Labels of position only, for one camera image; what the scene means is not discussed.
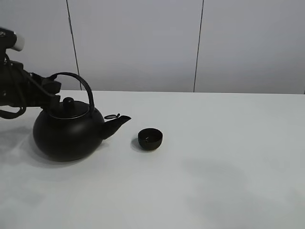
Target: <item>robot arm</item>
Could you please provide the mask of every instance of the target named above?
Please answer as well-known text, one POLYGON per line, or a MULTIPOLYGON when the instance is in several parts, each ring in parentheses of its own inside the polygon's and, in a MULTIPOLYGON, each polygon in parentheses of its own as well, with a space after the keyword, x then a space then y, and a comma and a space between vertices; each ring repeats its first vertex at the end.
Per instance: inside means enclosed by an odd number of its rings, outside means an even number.
POLYGON ((58 106, 61 83, 23 69, 6 54, 7 49, 21 51, 24 39, 13 31, 0 27, 0 106, 19 107, 16 113, 0 110, 0 117, 13 119, 22 115, 27 107, 52 109, 58 106))

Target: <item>white wall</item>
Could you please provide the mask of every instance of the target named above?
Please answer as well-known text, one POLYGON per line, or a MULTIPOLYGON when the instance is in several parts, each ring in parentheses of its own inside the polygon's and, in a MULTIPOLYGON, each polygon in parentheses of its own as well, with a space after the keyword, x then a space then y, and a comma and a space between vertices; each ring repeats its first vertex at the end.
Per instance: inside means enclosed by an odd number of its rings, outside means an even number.
POLYGON ((193 91, 202 0, 69 0, 94 90, 193 91))
POLYGON ((197 92, 305 89, 304 0, 204 0, 197 92))
MULTIPOLYGON (((23 51, 7 53, 27 71, 42 76, 77 73, 65 0, 0 0, 0 26, 25 38, 23 51)), ((58 79, 65 89, 80 88, 67 76, 58 79)))

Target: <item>teapot spout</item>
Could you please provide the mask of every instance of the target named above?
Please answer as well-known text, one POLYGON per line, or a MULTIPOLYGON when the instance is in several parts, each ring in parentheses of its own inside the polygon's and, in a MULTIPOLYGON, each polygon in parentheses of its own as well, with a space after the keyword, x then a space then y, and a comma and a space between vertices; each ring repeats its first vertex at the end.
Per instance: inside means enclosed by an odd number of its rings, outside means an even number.
POLYGON ((101 130, 101 138, 103 140, 107 139, 108 137, 112 136, 117 130, 126 122, 131 120, 128 116, 120 116, 116 119, 110 120, 102 124, 101 130))

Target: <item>teapot handle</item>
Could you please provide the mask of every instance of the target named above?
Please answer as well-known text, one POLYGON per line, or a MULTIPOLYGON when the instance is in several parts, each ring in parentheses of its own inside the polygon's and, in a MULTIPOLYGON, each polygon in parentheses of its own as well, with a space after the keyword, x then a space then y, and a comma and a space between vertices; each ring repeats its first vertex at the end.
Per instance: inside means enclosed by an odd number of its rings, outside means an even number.
POLYGON ((77 79, 85 87, 85 89, 87 91, 87 94, 88 94, 88 98, 89 98, 89 112, 92 114, 93 111, 94 111, 94 100, 93 100, 92 90, 91 90, 89 84, 83 78, 81 78, 79 75, 74 74, 74 73, 66 73, 66 72, 55 73, 55 74, 51 75, 50 77, 48 77, 48 79, 53 81, 57 78, 58 75, 71 76, 71 77, 77 79))

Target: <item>teapot lid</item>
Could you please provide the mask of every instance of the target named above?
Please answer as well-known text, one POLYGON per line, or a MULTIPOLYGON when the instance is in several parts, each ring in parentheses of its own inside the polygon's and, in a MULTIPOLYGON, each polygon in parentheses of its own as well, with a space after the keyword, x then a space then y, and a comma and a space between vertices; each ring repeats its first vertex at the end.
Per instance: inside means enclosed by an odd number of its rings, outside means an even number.
POLYGON ((89 104, 66 97, 56 109, 49 110, 51 117, 57 119, 73 119, 89 112, 89 104))

